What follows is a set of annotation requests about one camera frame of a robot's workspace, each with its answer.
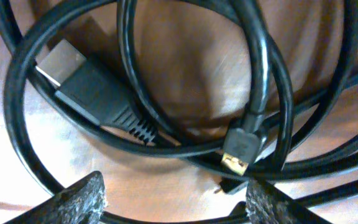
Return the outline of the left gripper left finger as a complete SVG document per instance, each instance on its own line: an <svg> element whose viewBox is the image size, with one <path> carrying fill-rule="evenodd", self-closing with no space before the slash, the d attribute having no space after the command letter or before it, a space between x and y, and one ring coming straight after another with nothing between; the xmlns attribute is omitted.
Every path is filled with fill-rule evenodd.
<svg viewBox="0 0 358 224"><path fill-rule="evenodd" d="M98 223L107 205L102 173L94 171L7 223Z"/></svg>

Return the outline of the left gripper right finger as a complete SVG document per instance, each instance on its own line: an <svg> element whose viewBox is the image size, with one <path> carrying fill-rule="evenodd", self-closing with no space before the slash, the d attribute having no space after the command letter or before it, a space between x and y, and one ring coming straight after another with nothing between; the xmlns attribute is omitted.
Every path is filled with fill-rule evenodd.
<svg viewBox="0 0 358 224"><path fill-rule="evenodd" d="M272 184L258 179L248 182L246 212L252 223L329 224Z"/></svg>

